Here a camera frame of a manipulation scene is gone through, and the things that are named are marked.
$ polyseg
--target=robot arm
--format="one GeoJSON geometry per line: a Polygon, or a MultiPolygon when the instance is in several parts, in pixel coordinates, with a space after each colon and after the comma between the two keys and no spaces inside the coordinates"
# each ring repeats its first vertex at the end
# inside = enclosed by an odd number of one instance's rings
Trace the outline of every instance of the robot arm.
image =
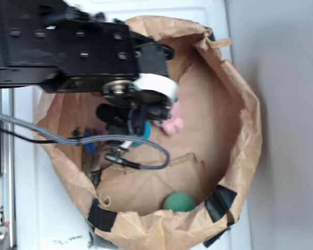
{"type": "Polygon", "coordinates": [[[97,110],[109,134],[140,136],[146,120],[170,117],[177,84],[166,60],[173,57],[168,45],[102,13],[61,0],[0,0],[0,88],[100,92],[113,104],[97,110]]]}

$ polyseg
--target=black cable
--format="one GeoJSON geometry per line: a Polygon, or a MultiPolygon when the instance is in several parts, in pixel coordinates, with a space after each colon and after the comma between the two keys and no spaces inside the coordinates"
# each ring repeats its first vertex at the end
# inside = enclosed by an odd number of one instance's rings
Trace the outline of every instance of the black cable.
{"type": "MultiPolygon", "coordinates": [[[[43,140],[33,140],[33,139],[27,138],[27,137],[25,137],[23,135],[20,135],[20,134],[17,134],[17,133],[14,133],[14,132],[11,132],[9,130],[2,129],[2,128],[0,128],[0,132],[6,133],[6,134],[10,134],[10,135],[12,135],[14,137],[20,138],[20,139],[25,140],[27,142],[36,143],[36,144],[53,144],[53,143],[57,143],[56,141],[53,141],[53,140],[46,140],[46,141],[43,141],[43,140]]],[[[68,139],[73,139],[73,138],[82,138],[82,137],[70,137],[68,139]]]]}
{"type": "Polygon", "coordinates": [[[160,42],[156,42],[156,43],[162,47],[162,49],[165,53],[166,60],[171,60],[174,58],[175,50],[172,47],[170,47],[169,45],[164,44],[164,43],[160,43],[160,42]]]}
{"type": "Polygon", "coordinates": [[[132,136],[132,135],[116,135],[116,134],[115,135],[109,135],[108,134],[108,135],[94,135],[94,136],[90,136],[90,137],[86,137],[86,138],[85,137],[80,137],[80,138],[75,137],[75,138],[69,138],[68,139],[68,138],[64,138],[58,134],[55,134],[48,129],[45,129],[45,128],[40,127],[38,125],[34,125],[30,122],[26,122],[26,121],[17,119],[15,117],[12,117],[9,115],[0,114],[0,121],[22,126],[24,128],[30,129],[32,131],[38,132],[42,136],[45,136],[49,139],[52,139],[56,143],[61,143],[64,145],[79,146],[79,145],[89,144],[89,143],[94,143],[94,142],[99,142],[99,141],[132,141],[132,142],[139,142],[139,143],[143,143],[143,144],[147,144],[149,146],[152,146],[152,147],[158,149],[166,157],[165,162],[163,164],[157,165],[157,166],[141,165],[141,164],[127,161],[127,160],[121,158],[118,160],[120,162],[117,162],[117,163],[119,163],[122,166],[127,166],[127,167],[131,167],[131,168],[135,168],[135,169],[157,170],[157,169],[165,168],[170,161],[170,155],[166,149],[164,149],[163,147],[161,147],[160,145],[158,145],[154,142],[151,142],[149,140],[139,138],[136,136],[132,136]]]}

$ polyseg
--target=blue object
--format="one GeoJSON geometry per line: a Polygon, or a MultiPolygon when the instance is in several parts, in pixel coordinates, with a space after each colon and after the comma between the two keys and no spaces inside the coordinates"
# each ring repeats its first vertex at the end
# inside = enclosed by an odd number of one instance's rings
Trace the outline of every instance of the blue object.
{"type": "MultiPolygon", "coordinates": [[[[83,137],[90,137],[90,134],[89,134],[89,133],[84,133],[84,134],[83,134],[83,137]]],[[[91,153],[95,153],[95,152],[96,152],[96,149],[95,149],[93,143],[87,143],[87,144],[85,144],[85,147],[86,147],[86,148],[88,149],[88,151],[91,152],[91,153]]]]}
{"type": "MultiPolygon", "coordinates": [[[[151,124],[148,121],[145,121],[145,130],[144,130],[144,134],[141,136],[141,138],[143,139],[148,139],[151,135],[151,124]]],[[[142,143],[141,142],[134,142],[133,143],[133,147],[137,147],[140,146],[142,143]]]]}

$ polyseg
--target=brown paper bag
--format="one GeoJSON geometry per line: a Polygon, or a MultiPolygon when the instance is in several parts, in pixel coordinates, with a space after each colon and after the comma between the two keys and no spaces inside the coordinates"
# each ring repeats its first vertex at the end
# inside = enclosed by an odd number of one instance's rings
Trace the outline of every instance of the brown paper bag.
{"type": "MultiPolygon", "coordinates": [[[[179,85],[185,128],[169,137],[152,126],[150,137],[170,152],[169,166],[154,171],[113,166],[95,188],[82,171],[82,147],[43,147],[97,235],[125,250],[189,249],[239,219],[261,153],[259,101],[233,65],[221,59],[218,48],[230,40],[210,41],[210,29],[179,19],[143,16],[126,23],[175,49],[168,69],[179,85]],[[196,209],[160,210],[173,192],[193,196],[196,209]]],[[[44,94],[35,122],[65,137],[76,127],[105,132],[95,115],[102,102],[91,93],[44,94]]],[[[144,145],[125,158],[163,160],[144,145]]]]}

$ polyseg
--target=black tape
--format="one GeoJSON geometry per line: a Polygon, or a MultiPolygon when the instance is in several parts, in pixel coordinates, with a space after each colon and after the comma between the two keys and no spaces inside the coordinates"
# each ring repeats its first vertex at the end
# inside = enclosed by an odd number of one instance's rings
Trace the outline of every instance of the black tape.
{"type": "Polygon", "coordinates": [[[214,37],[213,30],[212,30],[212,34],[208,36],[208,39],[210,39],[212,42],[215,42],[215,37],[214,37]]]}
{"type": "Polygon", "coordinates": [[[218,240],[228,229],[225,229],[224,231],[222,231],[221,233],[217,234],[216,236],[209,238],[208,240],[203,242],[203,245],[208,248],[210,247],[214,242],[216,242],[216,240],[218,240]]]}
{"type": "Polygon", "coordinates": [[[205,200],[205,206],[213,222],[219,221],[226,215],[237,193],[218,185],[211,196],[205,200]]]}
{"type": "Polygon", "coordinates": [[[93,200],[89,211],[88,221],[97,229],[110,232],[116,220],[117,212],[105,210],[100,207],[98,199],[93,200]]]}

